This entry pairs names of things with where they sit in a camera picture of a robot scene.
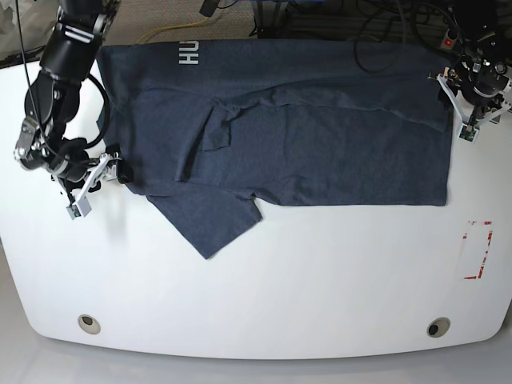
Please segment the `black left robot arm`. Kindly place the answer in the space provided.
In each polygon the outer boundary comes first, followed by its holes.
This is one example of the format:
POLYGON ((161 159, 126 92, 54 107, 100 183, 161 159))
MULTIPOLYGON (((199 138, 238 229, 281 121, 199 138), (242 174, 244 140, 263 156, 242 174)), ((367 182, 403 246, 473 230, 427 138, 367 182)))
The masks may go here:
POLYGON ((472 142, 481 125, 511 111, 511 24, 501 24, 498 1, 455 1, 450 18, 460 51, 437 75, 460 120, 459 137, 472 142))

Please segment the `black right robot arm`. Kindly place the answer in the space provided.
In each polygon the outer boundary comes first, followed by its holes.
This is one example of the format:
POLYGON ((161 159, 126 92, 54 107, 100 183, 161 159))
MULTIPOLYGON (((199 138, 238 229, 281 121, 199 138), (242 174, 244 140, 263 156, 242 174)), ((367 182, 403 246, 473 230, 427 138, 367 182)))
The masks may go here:
POLYGON ((107 92, 90 70, 119 7, 118 1, 60 1, 38 76, 27 83, 26 117, 14 157, 26 170, 44 168, 50 173, 69 200, 66 209, 72 218, 88 215, 87 195, 100 190, 102 181, 128 183, 133 177, 119 146, 108 146, 96 158, 87 153, 110 128, 107 92), (85 80, 96 86, 103 100, 103 122, 92 141, 64 136, 78 112, 85 80))

